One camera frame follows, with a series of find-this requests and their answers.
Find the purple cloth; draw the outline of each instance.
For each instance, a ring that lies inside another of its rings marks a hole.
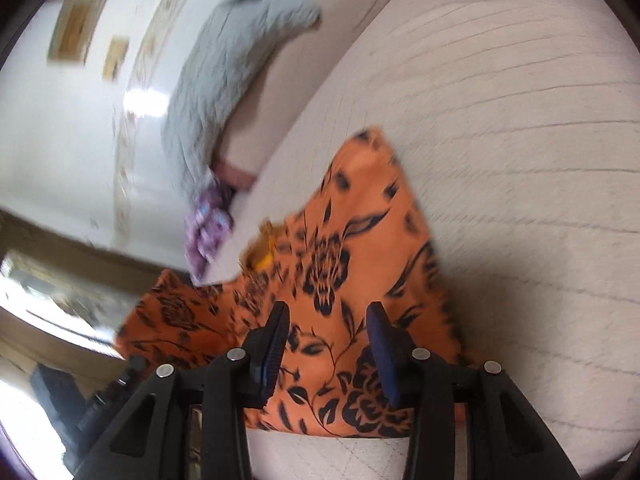
[[[233,219],[228,206],[233,195],[233,189],[216,180],[199,195],[194,211],[187,216],[185,257],[193,285],[200,284],[209,262],[231,236]]]

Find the silver rivet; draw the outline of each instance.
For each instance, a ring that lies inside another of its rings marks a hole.
[[[418,361],[426,361],[429,357],[431,357],[431,352],[429,352],[426,348],[418,346],[418,348],[414,348],[414,351],[411,352],[411,355],[414,359],[418,359]]]
[[[174,366],[170,365],[170,364],[164,364],[164,365],[160,365],[157,369],[156,369],[156,375],[158,377],[168,377],[170,376],[172,373],[174,373]]]
[[[242,348],[232,348],[229,352],[226,353],[226,358],[230,361],[239,361],[240,359],[244,359],[246,352]]]
[[[502,366],[495,361],[487,361],[484,363],[484,371],[488,374],[497,375],[502,371]]]

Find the white wall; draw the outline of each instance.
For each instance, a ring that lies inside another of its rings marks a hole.
[[[200,27],[221,0],[187,0],[150,85],[169,95]],[[0,72],[0,207],[62,235],[114,248],[114,128],[160,0],[107,0],[85,66],[46,57],[61,2],[36,14]],[[130,47],[117,83],[102,81],[113,36]],[[129,175],[130,237],[119,251],[184,267],[186,204],[164,170],[162,118],[138,124]]]

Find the beige quilted fabric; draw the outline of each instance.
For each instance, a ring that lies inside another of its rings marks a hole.
[[[470,350],[591,470],[640,436],[639,83],[602,0],[391,0],[267,165],[210,279],[237,272],[261,219],[305,202],[347,136],[382,126]],[[299,468],[279,478],[316,478],[316,441],[291,438]],[[350,446],[364,468],[394,444]]]

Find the beige cushion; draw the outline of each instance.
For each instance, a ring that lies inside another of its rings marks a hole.
[[[640,55],[602,0],[391,0],[268,163],[210,279],[238,270],[261,219],[305,203],[347,136],[379,124],[469,348],[502,362],[592,470],[640,437],[638,103]],[[360,478],[386,478],[365,467],[385,446],[352,446]],[[316,478],[307,463],[300,478]]]
[[[329,72],[389,0],[311,1],[322,8],[319,24],[271,57],[226,124],[217,154],[236,170],[260,173]]]

